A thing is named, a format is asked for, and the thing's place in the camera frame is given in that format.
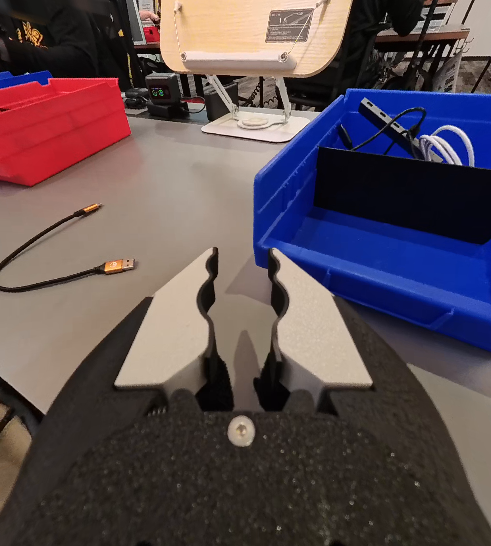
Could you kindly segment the grey desk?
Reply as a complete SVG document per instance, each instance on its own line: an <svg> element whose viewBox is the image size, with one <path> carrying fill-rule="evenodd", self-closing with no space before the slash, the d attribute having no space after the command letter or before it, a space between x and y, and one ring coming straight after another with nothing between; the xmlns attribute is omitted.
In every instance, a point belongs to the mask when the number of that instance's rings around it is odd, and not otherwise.
<svg viewBox="0 0 491 546"><path fill-rule="evenodd" d="M42 413L87 354L144 297L209 247L219 249L210 310L236 408L256 409L253 377L275 319L253 257L255 174L281 145L215 137L198 125L129 117L132 134L31 188L0 183L0 262L93 203L14 259L23 286L133 258L136 268L26 293L0 292L0 377ZM437 406L491 525L491 353L392 316L353 308L405 360Z"/></svg>

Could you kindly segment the wooden book stand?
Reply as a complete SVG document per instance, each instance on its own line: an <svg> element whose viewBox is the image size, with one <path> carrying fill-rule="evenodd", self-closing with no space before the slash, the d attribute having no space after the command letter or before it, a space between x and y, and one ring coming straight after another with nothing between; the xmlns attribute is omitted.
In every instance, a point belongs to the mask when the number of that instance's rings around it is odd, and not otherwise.
<svg viewBox="0 0 491 546"><path fill-rule="evenodd" d="M352 1L162 1L160 50L179 74L205 75L228 113L205 134L283 144L308 124L291 113L286 78L309 78L340 49ZM283 113L240 111L218 76L275 79Z"/></svg>

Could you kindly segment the black device with green display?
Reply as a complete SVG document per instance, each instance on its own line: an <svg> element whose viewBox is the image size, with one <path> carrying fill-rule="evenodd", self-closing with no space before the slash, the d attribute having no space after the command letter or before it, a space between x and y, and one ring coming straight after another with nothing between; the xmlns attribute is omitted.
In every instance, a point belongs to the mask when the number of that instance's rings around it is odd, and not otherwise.
<svg viewBox="0 0 491 546"><path fill-rule="evenodd" d="M187 119L188 106L182 101L175 73L151 73L145 77L148 90L147 113L157 119Z"/></svg>

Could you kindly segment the red plastic bin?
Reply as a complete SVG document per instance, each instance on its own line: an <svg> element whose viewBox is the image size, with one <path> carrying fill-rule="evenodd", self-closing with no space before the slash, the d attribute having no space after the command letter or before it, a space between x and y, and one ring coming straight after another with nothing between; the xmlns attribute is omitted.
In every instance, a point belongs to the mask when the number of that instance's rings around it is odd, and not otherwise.
<svg viewBox="0 0 491 546"><path fill-rule="evenodd" d="M117 78L0 89L0 181L31 187L131 134Z"/></svg>

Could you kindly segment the black braided cable orange plugs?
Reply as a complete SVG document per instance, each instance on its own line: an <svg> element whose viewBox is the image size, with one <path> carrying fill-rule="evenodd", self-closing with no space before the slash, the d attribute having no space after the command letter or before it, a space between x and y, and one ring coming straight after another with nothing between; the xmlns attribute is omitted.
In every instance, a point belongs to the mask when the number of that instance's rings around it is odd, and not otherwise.
<svg viewBox="0 0 491 546"><path fill-rule="evenodd" d="M73 212L71 215L66 216L65 218L51 224L41 232L37 233L35 236L27 240L24 244L22 244L18 249L14 250L10 253L7 257L5 257L0 262L0 273L14 260L16 259L20 254L24 253L27 249L29 249L32 245L39 242L42 238L48 236L56 229L63 227L64 224L67 224L72 221L78 221L80 219L83 219L87 216L90 216L100 210L103 207L103 204L101 203L93 203L85 208L81 208L75 212ZM65 283L70 283L74 281L78 281L87 277L95 276L95 275L114 275L114 274L120 274L126 271L131 271L136 268L136 263L133 258L123 258L123 259L116 259L116 260L110 260L107 261L101 265L98 265L94 268L83 270L80 272L76 272L74 274L64 276L64 277L58 277L53 278L49 280L44 280L38 283L32 283L27 284L23 286L3 286L0 284L0 292L3 293L26 293L30 291L45 289L53 286L59 286Z"/></svg>

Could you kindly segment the black bin divider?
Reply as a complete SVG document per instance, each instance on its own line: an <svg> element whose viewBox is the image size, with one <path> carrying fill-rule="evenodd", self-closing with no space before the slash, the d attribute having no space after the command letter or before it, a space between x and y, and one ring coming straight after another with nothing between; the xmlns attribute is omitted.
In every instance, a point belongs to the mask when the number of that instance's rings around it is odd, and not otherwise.
<svg viewBox="0 0 491 546"><path fill-rule="evenodd" d="M491 241L491 169L319 147L313 203L474 245Z"/></svg>

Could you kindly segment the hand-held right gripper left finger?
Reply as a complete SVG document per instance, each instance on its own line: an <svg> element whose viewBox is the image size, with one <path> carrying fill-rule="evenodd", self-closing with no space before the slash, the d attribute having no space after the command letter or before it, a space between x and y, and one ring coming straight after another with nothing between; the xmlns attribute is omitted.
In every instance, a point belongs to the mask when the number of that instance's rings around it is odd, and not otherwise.
<svg viewBox="0 0 491 546"><path fill-rule="evenodd" d="M228 368L208 314L218 265L218 248L210 247L154 293L115 388L154 388L167 399L187 389L204 411L234 409Z"/></svg>

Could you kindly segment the black power adapter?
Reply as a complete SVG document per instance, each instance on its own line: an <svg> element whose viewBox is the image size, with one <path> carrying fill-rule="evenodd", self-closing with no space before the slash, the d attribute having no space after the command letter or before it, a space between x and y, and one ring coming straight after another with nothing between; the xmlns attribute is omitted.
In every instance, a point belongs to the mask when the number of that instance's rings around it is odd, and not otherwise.
<svg viewBox="0 0 491 546"><path fill-rule="evenodd" d="M238 84L236 81L230 82L224 85L225 90L228 92L232 102L235 105L239 104ZM212 122L219 119L222 116L230 113L228 107L224 104L223 100L217 94L215 88L211 84L206 86L204 90L204 100L206 105L207 119Z"/></svg>

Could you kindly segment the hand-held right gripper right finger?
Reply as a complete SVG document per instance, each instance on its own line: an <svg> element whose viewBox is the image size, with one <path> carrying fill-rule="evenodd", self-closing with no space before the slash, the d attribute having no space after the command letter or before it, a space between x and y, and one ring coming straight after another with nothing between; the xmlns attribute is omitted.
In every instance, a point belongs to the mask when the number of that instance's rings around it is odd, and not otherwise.
<svg viewBox="0 0 491 546"><path fill-rule="evenodd" d="M276 320L254 380L262 409L281 411L301 390L317 408L328 390L370 389L373 379L333 294L279 249L270 249L268 259Z"/></svg>

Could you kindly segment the grey USB hub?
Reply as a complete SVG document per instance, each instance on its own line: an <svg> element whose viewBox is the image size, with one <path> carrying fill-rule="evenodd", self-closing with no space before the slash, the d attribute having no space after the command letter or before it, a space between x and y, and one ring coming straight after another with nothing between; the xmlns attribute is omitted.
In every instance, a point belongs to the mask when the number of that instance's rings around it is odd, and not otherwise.
<svg viewBox="0 0 491 546"><path fill-rule="evenodd" d="M384 134L389 137L392 145L397 145L407 152L410 156L418 160L425 160L425 153L422 151L417 134L421 125L426 117L426 111L422 107L412 107L402 111L394 117L383 112L378 106L376 106L369 99L364 98L358 108L358 112L369 121L372 125L377 127L378 131L374 136L368 138L363 143L354 147L353 150L359 150L362 147L373 142L377 137ZM406 128L399 123L399 120L404 116L412 113L419 113L420 119L414 123L410 128Z"/></svg>

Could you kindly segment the wooden background table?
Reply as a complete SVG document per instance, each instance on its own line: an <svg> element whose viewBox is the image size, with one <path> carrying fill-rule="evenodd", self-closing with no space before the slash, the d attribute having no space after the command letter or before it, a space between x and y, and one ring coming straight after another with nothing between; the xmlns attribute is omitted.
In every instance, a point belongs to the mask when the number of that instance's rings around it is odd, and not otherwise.
<svg viewBox="0 0 491 546"><path fill-rule="evenodd" d="M469 36L470 29L456 25L445 25L437 31L428 31L424 36L424 41L431 42L454 42L466 39ZM375 39L376 45L406 45L419 43L421 32L412 33L405 37L399 36L392 30L382 31Z"/></svg>

